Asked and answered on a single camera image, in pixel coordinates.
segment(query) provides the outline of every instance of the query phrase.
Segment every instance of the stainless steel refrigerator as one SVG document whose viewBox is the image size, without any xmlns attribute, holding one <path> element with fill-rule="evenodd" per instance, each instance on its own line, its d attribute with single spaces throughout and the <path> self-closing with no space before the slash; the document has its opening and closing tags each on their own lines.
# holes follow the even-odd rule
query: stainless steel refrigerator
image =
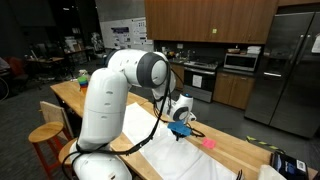
<svg viewBox="0 0 320 180">
<path fill-rule="evenodd" d="M 245 117 L 311 138 L 320 126 L 320 12 L 275 15 Z"/>
</svg>

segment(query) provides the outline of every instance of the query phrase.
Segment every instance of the stove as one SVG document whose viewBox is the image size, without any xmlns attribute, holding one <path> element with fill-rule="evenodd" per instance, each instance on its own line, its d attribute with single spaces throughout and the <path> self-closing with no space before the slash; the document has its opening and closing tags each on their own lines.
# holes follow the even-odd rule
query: stove
<svg viewBox="0 0 320 180">
<path fill-rule="evenodd" d="M 222 61 L 197 58 L 184 63 L 184 93 L 211 102 L 216 81 L 216 70 Z"/>
<path fill-rule="evenodd" d="M 188 61 L 188 62 L 185 62 L 184 65 L 187 67 L 215 71 L 217 69 L 219 63 L 217 61 L 215 63 L 203 63 L 203 62 L 198 62 L 198 61 Z"/>
</svg>

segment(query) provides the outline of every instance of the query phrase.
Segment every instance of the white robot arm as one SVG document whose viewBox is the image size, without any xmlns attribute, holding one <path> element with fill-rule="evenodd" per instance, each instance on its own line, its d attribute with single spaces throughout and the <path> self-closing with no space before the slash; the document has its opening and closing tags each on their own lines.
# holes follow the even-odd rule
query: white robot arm
<svg viewBox="0 0 320 180">
<path fill-rule="evenodd" d="M 152 137 L 146 138 L 131 151 L 111 152 L 107 148 L 105 151 L 109 153 L 101 153 L 103 150 L 92 150 L 120 136 L 127 95 L 132 85 L 152 89 L 160 115 L 163 112 L 174 121 L 195 120 L 191 113 L 192 97 L 180 95 L 178 101 L 167 97 L 176 82 L 163 54 L 118 50 L 110 55 L 107 64 L 108 68 L 98 69 L 91 76 L 81 133 L 70 149 L 70 158 L 80 179 L 131 179 L 130 172 L 115 155 L 135 152 Z"/>
</svg>

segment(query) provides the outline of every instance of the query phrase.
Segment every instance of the kitchen cabinet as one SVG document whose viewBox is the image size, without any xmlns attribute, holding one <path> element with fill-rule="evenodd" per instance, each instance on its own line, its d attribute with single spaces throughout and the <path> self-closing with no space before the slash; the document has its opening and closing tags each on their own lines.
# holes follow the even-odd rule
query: kitchen cabinet
<svg viewBox="0 0 320 180">
<path fill-rule="evenodd" d="M 183 90 L 183 82 L 184 82 L 184 66 L 178 64 L 170 64 L 171 69 L 175 72 L 176 77 L 176 89 L 182 91 Z"/>
<path fill-rule="evenodd" d="M 219 72 L 213 100 L 245 109 L 254 86 L 254 78 Z"/>
<path fill-rule="evenodd" d="M 232 90 L 234 75 L 227 73 L 218 73 L 215 89 L 213 93 L 213 100 L 223 104 L 229 103 L 229 96 Z"/>
<path fill-rule="evenodd" d="M 234 0 L 226 41 L 264 44 L 276 10 L 277 0 Z"/>
<path fill-rule="evenodd" d="M 252 44 L 264 44 L 267 41 L 273 15 L 276 14 L 276 11 L 277 1 L 256 0 L 244 41 Z"/>
<path fill-rule="evenodd" d="M 229 104 L 240 109 L 246 109 L 253 85 L 253 78 L 235 75 L 229 97 Z"/>
<path fill-rule="evenodd" d="M 211 0 L 145 0 L 148 39 L 206 41 L 211 5 Z"/>
<path fill-rule="evenodd" d="M 278 0 L 145 0 L 153 40 L 264 44 Z"/>
</svg>

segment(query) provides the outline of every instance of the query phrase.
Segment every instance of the upper cabinet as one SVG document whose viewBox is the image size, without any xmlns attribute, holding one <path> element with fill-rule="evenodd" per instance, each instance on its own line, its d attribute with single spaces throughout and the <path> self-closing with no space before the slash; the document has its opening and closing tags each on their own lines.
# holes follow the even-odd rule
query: upper cabinet
<svg viewBox="0 0 320 180">
<path fill-rule="evenodd" d="M 264 44 L 278 0 L 145 0 L 148 38 Z"/>
</svg>

